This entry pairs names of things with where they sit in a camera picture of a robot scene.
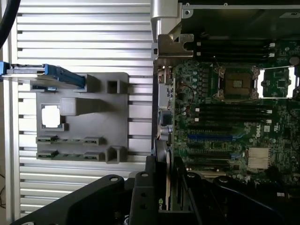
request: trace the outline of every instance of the black cable cover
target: black cable cover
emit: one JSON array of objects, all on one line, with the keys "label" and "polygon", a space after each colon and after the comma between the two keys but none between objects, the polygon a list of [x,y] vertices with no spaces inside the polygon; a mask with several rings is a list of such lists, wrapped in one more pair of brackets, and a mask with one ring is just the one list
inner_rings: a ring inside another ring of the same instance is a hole
[{"label": "black cable cover", "polygon": [[9,0],[0,22],[0,49],[3,47],[14,24],[21,0]]}]

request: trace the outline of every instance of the cpu socket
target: cpu socket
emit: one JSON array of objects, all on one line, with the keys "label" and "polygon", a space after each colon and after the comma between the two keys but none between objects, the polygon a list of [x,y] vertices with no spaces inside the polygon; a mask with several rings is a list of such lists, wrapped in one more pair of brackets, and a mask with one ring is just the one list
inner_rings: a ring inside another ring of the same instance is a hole
[{"label": "cpu socket", "polygon": [[218,93],[213,95],[220,101],[247,101],[257,99],[258,67],[218,67]]}]

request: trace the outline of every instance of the wire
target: wire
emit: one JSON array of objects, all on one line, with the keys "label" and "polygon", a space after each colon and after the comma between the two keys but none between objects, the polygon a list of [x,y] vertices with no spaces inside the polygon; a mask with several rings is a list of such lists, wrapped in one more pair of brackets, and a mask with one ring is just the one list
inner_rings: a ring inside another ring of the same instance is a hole
[{"label": "wire", "polygon": [[233,139],[240,139],[240,138],[242,138],[244,135],[245,135],[245,134],[242,134],[242,135],[240,135],[240,136],[233,136]]},{"label": "wire", "polygon": [[193,97],[192,97],[192,100],[191,100],[191,102],[189,103],[189,106],[191,106],[191,104],[193,103],[193,101],[194,101],[194,97],[195,97],[195,94],[194,94],[194,90],[193,90],[193,88],[192,87],[190,87],[190,86],[188,86],[188,85],[183,85],[183,87],[187,87],[187,88],[190,88],[191,90],[192,90],[192,94],[193,94]]},{"label": "wire", "polygon": [[9,0],[0,22],[0,49],[4,45],[15,22],[21,0]]},{"label": "wire", "polygon": [[5,185],[4,185],[4,187],[0,191],[0,207],[3,208],[3,209],[6,209],[6,204],[3,203],[3,200],[2,200],[2,194],[3,194],[4,190],[5,190]]},{"label": "wire", "polygon": [[3,194],[4,190],[5,190],[5,185],[0,191],[0,207],[3,208],[3,209],[6,208],[6,204],[2,202],[2,194]]}]

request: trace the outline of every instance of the black cable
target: black cable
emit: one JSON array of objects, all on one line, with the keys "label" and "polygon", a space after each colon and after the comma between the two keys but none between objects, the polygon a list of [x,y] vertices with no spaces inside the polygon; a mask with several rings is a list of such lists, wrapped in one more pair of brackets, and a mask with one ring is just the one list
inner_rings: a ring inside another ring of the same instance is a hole
[{"label": "black cable", "polygon": [[0,191],[0,208],[3,208],[3,209],[6,208],[6,204],[2,201],[2,194],[3,194],[4,190],[5,190],[5,185],[4,185],[4,187]]},{"label": "black cable", "polygon": [[0,22],[0,49],[3,47],[10,30],[13,27],[20,2],[21,0],[8,0],[4,15]]}]

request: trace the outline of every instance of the motherboard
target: motherboard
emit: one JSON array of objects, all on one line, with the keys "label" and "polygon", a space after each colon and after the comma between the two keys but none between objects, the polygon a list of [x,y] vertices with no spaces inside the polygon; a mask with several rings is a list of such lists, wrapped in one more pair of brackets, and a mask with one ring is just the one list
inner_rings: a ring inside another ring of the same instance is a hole
[{"label": "motherboard", "polygon": [[206,178],[268,183],[278,173],[299,184],[299,43],[237,44],[224,54],[197,45],[197,57],[172,68],[173,154]]}]

